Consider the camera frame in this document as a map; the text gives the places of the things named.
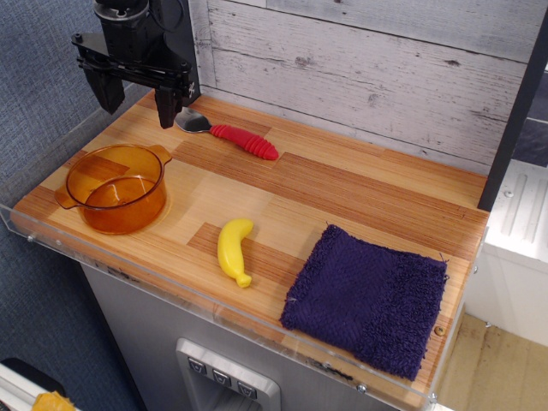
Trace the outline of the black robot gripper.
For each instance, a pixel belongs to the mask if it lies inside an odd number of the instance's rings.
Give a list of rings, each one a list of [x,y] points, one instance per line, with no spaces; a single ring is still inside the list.
[[[160,3],[95,3],[100,33],[75,33],[78,65],[100,106],[114,114],[125,99],[122,83],[155,90],[162,128],[171,128],[182,110],[182,95],[190,95],[190,64],[172,51],[164,35]]]

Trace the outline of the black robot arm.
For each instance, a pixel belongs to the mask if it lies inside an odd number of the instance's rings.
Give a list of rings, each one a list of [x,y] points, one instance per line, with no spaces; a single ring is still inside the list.
[[[101,33],[75,33],[77,62],[99,105],[115,113],[125,99],[125,81],[155,91],[162,128],[171,128],[194,93],[192,65],[167,43],[166,35],[184,22],[184,4],[173,26],[164,19],[160,1],[94,1]]]

